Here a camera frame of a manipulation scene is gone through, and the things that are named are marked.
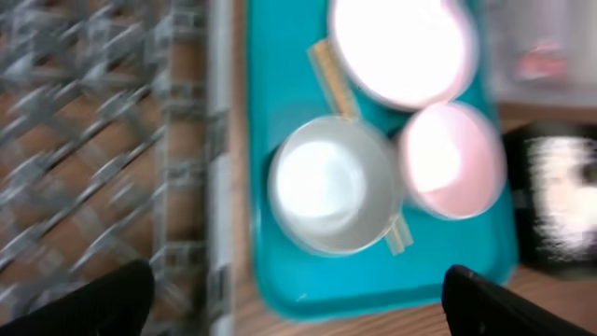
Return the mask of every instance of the metal grid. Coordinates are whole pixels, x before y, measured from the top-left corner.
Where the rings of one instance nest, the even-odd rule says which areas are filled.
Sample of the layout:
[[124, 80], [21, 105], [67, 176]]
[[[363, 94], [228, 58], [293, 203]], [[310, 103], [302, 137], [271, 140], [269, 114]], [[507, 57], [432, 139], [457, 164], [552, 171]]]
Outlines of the metal grid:
[[[219, 19], [208, 22], [208, 10]], [[209, 311], [217, 325], [212, 332], [231, 333], [230, 260], [222, 257], [227, 252], [218, 238], [228, 225], [221, 208], [228, 198], [223, 134], [229, 83], [222, 78], [229, 77], [229, 28], [222, 24], [229, 25], [229, 14], [228, 1], [209, 9], [193, 0], [0, 3], [4, 322], [109, 271], [90, 271], [99, 263], [114, 268], [144, 258], [154, 269], [158, 300], [177, 311], [160, 317], [170, 315], [156, 307], [145, 334], [196, 334], [195, 298], [204, 296], [205, 278], [215, 293], [207, 298], [215, 307]], [[217, 36], [208, 38], [208, 26]], [[207, 45], [207, 58], [219, 59], [207, 74], [209, 90], [201, 76], [173, 76], [181, 45]], [[187, 124], [207, 130], [197, 135], [203, 145], [177, 150], [177, 127]], [[50, 140], [31, 146], [32, 133]], [[124, 140], [115, 141], [119, 136]], [[140, 182], [150, 165], [153, 178]], [[207, 237], [220, 243], [206, 246], [201, 229], [192, 239], [171, 239], [172, 203], [207, 190]], [[201, 208], [200, 201], [195, 205]], [[188, 221], [200, 228], [205, 219]], [[56, 238], [71, 231], [84, 242], [77, 252], [71, 241]], [[149, 242], [139, 243], [148, 231]], [[24, 273], [32, 275], [11, 275]]]

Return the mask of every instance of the black object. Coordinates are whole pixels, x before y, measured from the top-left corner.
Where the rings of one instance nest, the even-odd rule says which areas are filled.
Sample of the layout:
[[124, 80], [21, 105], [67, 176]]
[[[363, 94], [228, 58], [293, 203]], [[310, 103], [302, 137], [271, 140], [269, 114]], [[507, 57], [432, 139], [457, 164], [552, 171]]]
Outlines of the black object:
[[[597, 229], [582, 219], [587, 230], [579, 232], [572, 225], [586, 216], [578, 213], [583, 210], [569, 206], [562, 211], [560, 205], [581, 204], [583, 198], [590, 203], [590, 196], [583, 196], [590, 193], [580, 191], [597, 190], [597, 125], [541, 121], [507, 133], [504, 143], [521, 261], [559, 276], [595, 275]], [[552, 169], [559, 156], [567, 162], [564, 170]], [[558, 169], [563, 173], [554, 173]], [[575, 246], [574, 241], [582, 243]]]
[[136, 261], [0, 328], [0, 336], [141, 334], [154, 299], [151, 268]]
[[453, 266], [441, 298], [452, 336], [594, 336], [464, 266]]

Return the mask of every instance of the pink cup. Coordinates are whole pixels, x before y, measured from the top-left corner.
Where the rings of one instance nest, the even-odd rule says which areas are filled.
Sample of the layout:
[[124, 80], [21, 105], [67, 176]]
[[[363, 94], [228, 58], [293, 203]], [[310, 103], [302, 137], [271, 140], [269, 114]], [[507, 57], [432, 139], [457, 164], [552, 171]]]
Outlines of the pink cup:
[[499, 135], [472, 106], [431, 105], [409, 120], [396, 144], [410, 201], [436, 217], [480, 215], [505, 185]]

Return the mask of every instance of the black and white object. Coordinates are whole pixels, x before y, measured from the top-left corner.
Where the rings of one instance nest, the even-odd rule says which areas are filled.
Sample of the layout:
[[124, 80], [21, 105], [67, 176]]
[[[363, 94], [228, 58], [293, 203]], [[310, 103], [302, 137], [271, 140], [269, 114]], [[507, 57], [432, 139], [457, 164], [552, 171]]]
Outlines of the black and white object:
[[597, 125], [538, 122], [508, 133], [505, 144], [522, 261], [550, 273], [592, 273]]

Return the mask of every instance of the gray bowl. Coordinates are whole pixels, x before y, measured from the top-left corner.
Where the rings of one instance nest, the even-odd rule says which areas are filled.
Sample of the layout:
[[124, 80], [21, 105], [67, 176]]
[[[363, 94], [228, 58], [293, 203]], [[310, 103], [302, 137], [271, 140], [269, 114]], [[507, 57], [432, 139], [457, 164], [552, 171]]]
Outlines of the gray bowl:
[[274, 157], [274, 215], [311, 252], [358, 252], [388, 232], [402, 203], [395, 162], [389, 141], [367, 124], [315, 119], [292, 133]]

